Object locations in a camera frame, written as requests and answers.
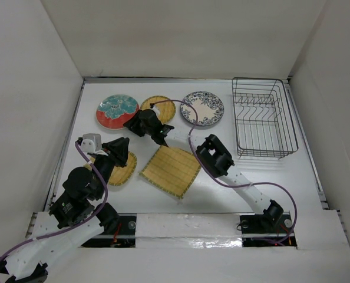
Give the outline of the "red and teal floral plate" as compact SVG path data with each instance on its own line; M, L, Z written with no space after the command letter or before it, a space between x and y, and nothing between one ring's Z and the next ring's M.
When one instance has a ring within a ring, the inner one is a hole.
M119 130L124 128L124 123L133 118L139 109L140 106L133 97L115 94L98 105L95 116L101 126Z

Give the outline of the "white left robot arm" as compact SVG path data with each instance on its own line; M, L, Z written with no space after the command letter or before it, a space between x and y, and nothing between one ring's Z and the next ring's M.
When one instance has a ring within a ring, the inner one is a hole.
M0 274L8 282L44 282L67 252L101 233L119 230L120 216L107 202L107 183L116 167L126 167L130 140L103 143L99 134L84 134L75 148L87 162L70 171L64 192L44 215L46 220L26 241L0 256Z

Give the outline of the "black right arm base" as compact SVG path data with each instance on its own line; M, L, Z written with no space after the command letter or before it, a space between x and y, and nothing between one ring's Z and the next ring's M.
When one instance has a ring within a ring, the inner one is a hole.
M285 212L279 223L274 228L266 229L260 222L260 215L240 215L236 229L241 232L242 245L244 248L261 248L269 246L297 246L295 234L292 232L286 237L293 225L289 212Z

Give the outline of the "blue and white floral plate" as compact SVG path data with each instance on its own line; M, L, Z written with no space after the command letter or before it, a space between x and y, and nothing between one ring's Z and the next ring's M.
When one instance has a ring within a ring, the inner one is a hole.
M198 126L212 126L224 115L222 100L208 91L195 91L185 96L180 105L181 115L191 124L197 120Z

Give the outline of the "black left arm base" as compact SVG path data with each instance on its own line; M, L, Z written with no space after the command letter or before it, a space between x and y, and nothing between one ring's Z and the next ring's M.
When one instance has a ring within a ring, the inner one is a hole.
M120 224L112 232L103 232L81 246L83 248L134 248L136 246L136 214L120 215Z

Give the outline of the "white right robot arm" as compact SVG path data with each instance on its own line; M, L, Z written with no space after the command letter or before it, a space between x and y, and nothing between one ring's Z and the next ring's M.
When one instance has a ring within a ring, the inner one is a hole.
M161 146L174 146L190 149L196 155L207 174L222 185L232 186L233 190L259 216L260 228L271 232L280 225L283 208L276 201L262 193L235 167L233 158L220 139L210 134L207 137L192 136L163 124L151 109L139 110L124 127L143 137L148 135Z

